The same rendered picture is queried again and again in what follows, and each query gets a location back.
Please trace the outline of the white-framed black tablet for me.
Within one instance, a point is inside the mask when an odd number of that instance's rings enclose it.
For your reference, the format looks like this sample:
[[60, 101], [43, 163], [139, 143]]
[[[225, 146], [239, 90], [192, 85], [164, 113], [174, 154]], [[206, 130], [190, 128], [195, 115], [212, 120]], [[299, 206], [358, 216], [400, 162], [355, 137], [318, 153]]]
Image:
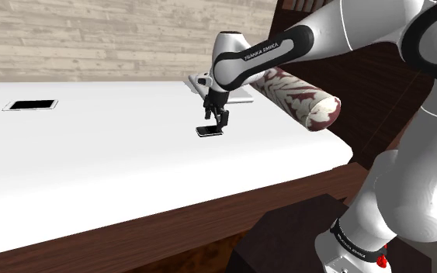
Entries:
[[24, 111], [24, 110], [42, 110], [42, 109], [54, 109], [58, 104], [56, 99], [44, 99], [44, 100], [19, 100], [9, 102], [3, 107], [2, 111]]

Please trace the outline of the red white patterned bolster pillow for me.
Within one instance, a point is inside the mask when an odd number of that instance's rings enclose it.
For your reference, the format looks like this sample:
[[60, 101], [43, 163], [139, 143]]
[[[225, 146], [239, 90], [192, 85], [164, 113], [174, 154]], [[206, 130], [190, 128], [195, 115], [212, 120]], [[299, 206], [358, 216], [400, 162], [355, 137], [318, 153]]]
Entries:
[[308, 131], [328, 128], [341, 112], [339, 98], [279, 67], [267, 70], [251, 86]]

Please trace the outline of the dark robot stand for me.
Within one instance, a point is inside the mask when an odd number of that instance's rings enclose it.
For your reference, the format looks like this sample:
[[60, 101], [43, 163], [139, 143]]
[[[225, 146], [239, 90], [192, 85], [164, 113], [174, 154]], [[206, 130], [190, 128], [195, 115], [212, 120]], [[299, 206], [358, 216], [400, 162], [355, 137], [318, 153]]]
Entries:
[[397, 239], [370, 191], [350, 207], [324, 194], [267, 212], [234, 248], [225, 273], [432, 273], [431, 259]]

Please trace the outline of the small black phone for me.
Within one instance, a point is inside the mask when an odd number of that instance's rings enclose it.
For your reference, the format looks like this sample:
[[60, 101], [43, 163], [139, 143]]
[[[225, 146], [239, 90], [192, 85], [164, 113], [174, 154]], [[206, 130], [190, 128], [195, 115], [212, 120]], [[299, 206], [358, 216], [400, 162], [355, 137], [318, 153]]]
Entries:
[[211, 137], [211, 136], [219, 136], [223, 134], [222, 129], [217, 126], [198, 126], [196, 127], [196, 132], [199, 137]]

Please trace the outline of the silver grey laptop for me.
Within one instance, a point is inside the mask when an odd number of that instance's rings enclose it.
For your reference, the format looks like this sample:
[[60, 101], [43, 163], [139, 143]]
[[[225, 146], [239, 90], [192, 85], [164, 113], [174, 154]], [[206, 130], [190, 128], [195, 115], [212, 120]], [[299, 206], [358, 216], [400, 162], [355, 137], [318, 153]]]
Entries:
[[[213, 79], [208, 72], [190, 74], [188, 79], [202, 99], [208, 94], [209, 87], [213, 84]], [[253, 97], [242, 86], [229, 93], [227, 104], [249, 103], [254, 102]]]

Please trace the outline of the white bed with wooden frame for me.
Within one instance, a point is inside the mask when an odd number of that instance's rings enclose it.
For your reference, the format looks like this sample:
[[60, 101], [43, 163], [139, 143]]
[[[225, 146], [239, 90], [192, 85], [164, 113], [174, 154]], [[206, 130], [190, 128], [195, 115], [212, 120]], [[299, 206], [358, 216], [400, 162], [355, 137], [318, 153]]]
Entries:
[[[54, 109], [2, 111], [56, 99]], [[123, 273], [251, 228], [365, 170], [262, 95], [201, 138], [180, 81], [0, 82], [0, 273]]]

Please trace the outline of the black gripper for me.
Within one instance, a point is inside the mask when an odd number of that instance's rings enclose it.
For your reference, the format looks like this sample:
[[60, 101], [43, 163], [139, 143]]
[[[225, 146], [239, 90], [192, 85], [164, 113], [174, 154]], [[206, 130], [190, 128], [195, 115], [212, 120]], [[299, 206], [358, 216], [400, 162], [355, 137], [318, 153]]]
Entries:
[[205, 108], [205, 119], [210, 119], [214, 114], [217, 126], [223, 129], [228, 124], [229, 111], [224, 109], [230, 92], [218, 92], [212, 88], [205, 96], [203, 107]]

